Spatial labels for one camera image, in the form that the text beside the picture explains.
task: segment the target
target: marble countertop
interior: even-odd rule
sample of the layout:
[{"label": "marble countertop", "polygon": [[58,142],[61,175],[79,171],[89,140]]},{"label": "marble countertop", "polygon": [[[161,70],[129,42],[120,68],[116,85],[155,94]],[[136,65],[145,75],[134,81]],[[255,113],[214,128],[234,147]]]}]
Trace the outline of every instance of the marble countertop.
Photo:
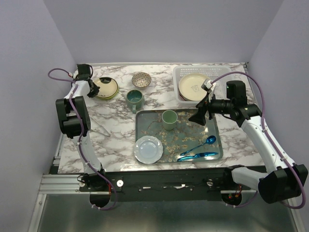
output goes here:
[{"label": "marble countertop", "polygon": [[[97,98],[85,99],[91,117],[91,141],[103,168],[107,172],[116,172],[215,168],[236,164],[246,166],[264,165],[246,133],[237,126],[236,122],[228,120],[221,115],[217,115],[216,119],[224,152],[222,159],[218,161],[191,161],[151,165],[141,164],[135,159],[133,147],[135,144],[136,115],[132,114],[125,103],[127,92],[135,88],[131,83],[132,75],[136,72],[145,72],[149,73],[152,77],[151,84],[141,90],[146,99],[142,110],[186,108],[178,104],[173,89],[172,71],[178,65],[149,64],[93,67],[94,74],[92,79],[108,76],[114,78],[119,85],[118,94],[111,100],[103,101]],[[230,67],[232,71],[244,72],[243,66],[239,63],[209,63],[205,65],[225,65]],[[254,102],[253,93],[247,77],[235,74],[233,75],[233,79],[245,82],[248,102]],[[225,96],[217,95],[217,98],[225,98]],[[110,137],[104,135],[106,132],[100,125],[111,134]],[[58,173],[72,174],[83,172],[83,164],[73,142],[66,136],[63,136],[63,139],[64,141],[59,151],[61,159]]]}]

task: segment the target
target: cup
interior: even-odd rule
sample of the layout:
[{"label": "cup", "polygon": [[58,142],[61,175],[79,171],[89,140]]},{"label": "cup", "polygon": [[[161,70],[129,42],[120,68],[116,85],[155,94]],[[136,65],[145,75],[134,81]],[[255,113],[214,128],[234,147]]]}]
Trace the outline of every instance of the cup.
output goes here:
[{"label": "cup", "polygon": [[126,104],[130,109],[132,109],[132,113],[136,114],[136,111],[141,109],[144,103],[145,98],[140,91],[134,89],[126,94]]},{"label": "cup", "polygon": [[175,111],[166,110],[162,114],[162,123],[164,129],[170,131],[176,126],[178,116]]}]

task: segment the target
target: dish rack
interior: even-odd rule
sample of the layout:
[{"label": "dish rack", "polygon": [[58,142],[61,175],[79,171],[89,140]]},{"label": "dish rack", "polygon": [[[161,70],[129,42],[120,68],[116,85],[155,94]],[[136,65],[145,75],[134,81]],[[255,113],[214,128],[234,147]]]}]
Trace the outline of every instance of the dish rack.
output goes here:
[{"label": "dish rack", "polygon": [[[208,76],[211,80],[215,80],[217,77],[231,71],[232,70],[229,67],[223,65],[182,65],[175,67],[173,69],[173,84],[177,102],[188,107],[193,107],[198,104],[198,101],[185,101],[180,95],[179,82],[184,76],[190,73],[200,73]],[[226,98],[226,82],[230,81],[231,79],[231,75],[229,75],[225,77],[223,81],[219,80],[216,82],[217,86],[215,90],[215,95],[217,99]]]}]

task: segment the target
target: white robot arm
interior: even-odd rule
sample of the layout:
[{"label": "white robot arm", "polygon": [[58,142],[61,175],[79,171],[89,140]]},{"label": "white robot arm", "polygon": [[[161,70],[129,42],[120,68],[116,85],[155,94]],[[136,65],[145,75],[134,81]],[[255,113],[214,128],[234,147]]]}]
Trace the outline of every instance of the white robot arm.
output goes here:
[{"label": "white robot arm", "polygon": [[[97,87],[91,80],[89,65],[78,65],[79,74],[75,78],[75,83],[72,83],[72,88],[67,96],[56,101],[57,114],[62,133],[67,134],[77,147],[78,153],[82,158],[85,174],[93,174],[95,171],[86,164],[87,160],[96,171],[102,170],[102,165],[98,160],[94,148],[90,141],[89,131],[91,129],[90,117],[86,108],[84,97],[94,97],[98,94],[99,87]],[[79,116],[84,125],[84,134],[80,138],[81,125],[77,116],[70,116],[72,108],[69,102],[71,98]]]},{"label": "white robot arm", "polygon": [[[211,81],[205,81],[202,85],[208,93],[197,105],[198,112],[189,121],[205,126],[205,114],[208,112],[209,119],[213,114],[229,114],[230,119],[237,122],[238,126],[249,136],[257,148],[265,164],[267,173],[250,170],[242,165],[226,168],[225,180],[229,183],[237,183],[259,191],[263,200],[267,203],[286,200],[301,194],[308,171],[301,164],[297,165],[279,145],[267,124],[262,127],[262,112],[255,104],[247,103],[246,87],[242,81],[229,81],[226,83],[226,96],[229,100],[216,100],[213,95],[214,86]],[[292,173],[296,172],[299,181]]]}]

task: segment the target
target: white wall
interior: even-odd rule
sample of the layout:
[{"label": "white wall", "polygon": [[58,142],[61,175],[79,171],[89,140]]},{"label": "white wall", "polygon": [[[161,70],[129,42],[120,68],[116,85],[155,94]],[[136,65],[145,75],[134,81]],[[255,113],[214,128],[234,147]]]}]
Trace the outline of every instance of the white wall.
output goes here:
[{"label": "white wall", "polygon": [[[309,1],[285,0],[249,63],[266,120],[282,147],[309,168]],[[307,199],[309,182],[305,185]],[[309,202],[301,210],[309,230]]]},{"label": "white wall", "polygon": [[25,232],[60,134],[55,100],[68,84],[47,78],[75,69],[42,0],[0,1],[0,231]]},{"label": "white wall", "polygon": [[44,0],[77,62],[249,61],[282,0]]}]

